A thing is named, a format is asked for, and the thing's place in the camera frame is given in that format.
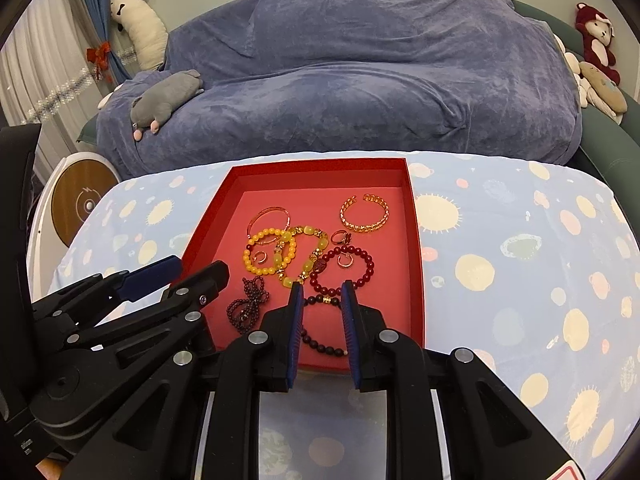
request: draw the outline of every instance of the light blue tablecloth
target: light blue tablecloth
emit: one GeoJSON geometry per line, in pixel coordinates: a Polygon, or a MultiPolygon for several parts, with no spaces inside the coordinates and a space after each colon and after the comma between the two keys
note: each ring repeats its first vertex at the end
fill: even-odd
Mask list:
{"type": "MultiPolygon", "coordinates": [[[[640,252],[612,192],[578,171],[500,157],[344,152],[144,176],[102,199],[51,290],[181,256],[235,164],[347,156],[402,156],[409,164],[428,347],[473,348],[595,479],[640,415],[640,252]]],[[[352,388],[344,377],[303,373],[290,394],[263,395],[261,478],[382,480],[384,395],[352,388]]]]}

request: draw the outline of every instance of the red box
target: red box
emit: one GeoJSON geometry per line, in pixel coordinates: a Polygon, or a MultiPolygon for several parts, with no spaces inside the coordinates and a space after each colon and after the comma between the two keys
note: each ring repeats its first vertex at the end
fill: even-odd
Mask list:
{"type": "MultiPolygon", "coordinates": [[[[383,210],[375,203],[364,202],[362,195],[381,196],[389,206],[389,218],[378,231],[354,233],[352,245],[366,250],[375,263],[375,273],[366,286],[356,291],[361,304],[379,309],[386,325],[424,344],[424,287],[418,225],[409,173],[404,158],[334,158],[300,160],[235,166],[226,176],[205,211],[182,258],[184,278],[215,260],[229,266],[230,279],[219,298],[203,310],[217,348],[226,347],[238,332],[226,317],[226,308],[238,298],[245,298],[242,278],[254,278],[244,267],[242,251],[247,244],[246,228],[261,210],[280,206],[290,213],[291,226],[311,225],[330,236],[343,229],[340,207],[350,196],[358,201],[345,216],[354,224],[371,224],[382,218],[383,210]]],[[[271,212],[262,216],[252,233],[269,227],[283,228],[285,215],[271,212]]],[[[300,273],[307,255],[317,247],[315,236],[298,235],[295,259],[287,267],[293,279],[300,273]]],[[[272,262],[274,244],[261,246],[272,262]]],[[[325,249],[327,252],[333,244],[325,249]]],[[[349,269],[341,269],[336,258],[319,277],[327,288],[339,288],[344,280],[360,278],[366,264],[358,257],[349,269]]],[[[287,304],[290,289],[276,275],[264,278],[269,301],[261,311],[287,304]]],[[[307,284],[305,297],[316,292],[307,284]]],[[[342,318],[330,304],[305,307],[303,324],[318,342],[345,349],[342,318]]],[[[302,344],[300,366],[345,372],[346,358],[319,354],[302,344]]]]}

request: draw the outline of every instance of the pink dot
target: pink dot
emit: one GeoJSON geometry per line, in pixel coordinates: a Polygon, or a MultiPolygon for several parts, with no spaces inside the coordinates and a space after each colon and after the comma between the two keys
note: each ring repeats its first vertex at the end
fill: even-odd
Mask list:
{"type": "Polygon", "coordinates": [[[422,259],[425,262],[432,262],[438,257],[438,251],[433,247],[423,247],[420,252],[422,253],[422,259]]]}

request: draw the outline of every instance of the red bow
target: red bow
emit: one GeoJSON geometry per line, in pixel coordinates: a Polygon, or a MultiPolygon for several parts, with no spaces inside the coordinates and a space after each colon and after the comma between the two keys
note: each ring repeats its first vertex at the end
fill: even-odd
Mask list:
{"type": "MultiPolygon", "coordinates": [[[[98,48],[88,48],[86,50],[86,60],[89,63],[95,65],[95,78],[100,81],[100,74],[106,72],[109,69],[109,62],[107,61],[107,54],[111,52],[111,45],[108,41],[105,41],[98,48]]],[[[111,76],[105,74],[107,82],[111,83],[111,76]]]]}

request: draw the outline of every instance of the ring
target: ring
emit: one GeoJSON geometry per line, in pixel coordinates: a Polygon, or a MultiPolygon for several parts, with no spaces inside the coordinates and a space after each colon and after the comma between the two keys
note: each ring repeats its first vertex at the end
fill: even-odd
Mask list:
{"type": "Polygon", "coordinates": [[[383,207],[385,210],[384,216],[380,220],[378,220],[375,224],[355,225],[349,222],[344,217],[344,213],[345,211],[347,211],[348,208],[350,208],[353,204],[357,202],[356,197],[354,195],[348,198],[346,202],[342,204],[342,207],[340,208],[340,221],[342,222],[342,225],[344,225],[349,231],[353,231],[355,233],[372,233],[373,231],[377,231],[384,224],[386,224],[386,221],[389,219],[389,206],[382,198],[376,195],[365,194],[363,195],[362,199],[365,200],[366,202],[375,202],[379,206],[383,207]]]}
{"type": "Polygon", "coordinates": [[[344,229],[340,229],[339,231],[336,231],[334,234],[331,235],[331,243],[334,245],[346,245],[349,242],[351,242],[351,233],[348,233],[344,229]],[[336,241],[334,240],[336,235],[342,235],[342,238],[336,241]]]}
{"type": "Polygon", "coordinates": [[[254,254],[253,258],[254,258],[254,263],[256,263],[258,265],[261,265],[261,264],[263,264],[264,262],[267,261],[267,253],[265,253],[264,251],[255,251],[255,254],[254,254]],[[260,261],[258,261],[258,259],[257,259],[258,258],[258,254],[262,255],[262,258],[260,259],[260,261]]]}
{"type": "Polygon", "coordinates": [[[343,269],[348,269],[349,267],[351,267],[353,265],[353,256],[351,256],[349,253],[347,253],[347,254],[342,254],[342,253],[338,254],[338,265],[340,267],[342,267],[343,269]],[[349,257],[350,261],[349,261],[349,263],[347,265],[340,263],[340,258],[343,257],[343,256],[348,256],[349,257]]]}
{"type": "MultiPolygon", "coordinates": [[[[251,228],[254,226],[254,224],[257,221],[257,219],[260,218],[263,215],[266,215],[267,213],[270,213],[271,211],[280,211],[280,212],[283,212],[285,215],[287,215],[287,225],[284,226],[284,228],[282,230],[286,231],[287,229],[289,229],[289,226],[291,225],[291,216],[289,215],[289,211],[287,211],[283,207],[278,207],[278,206],[268,207],[267,209],[263,209],[262,211],[260,211],[249,222],[249,225],[246,227],[246,237],[247,238],[251,239],[251,228]]],[[[279,238],[279,236],[276,236],[276,235],[266,235],[262,240],[258,240],[255,244],[256,245],[273,244],[278,238],[279,238]]]]}

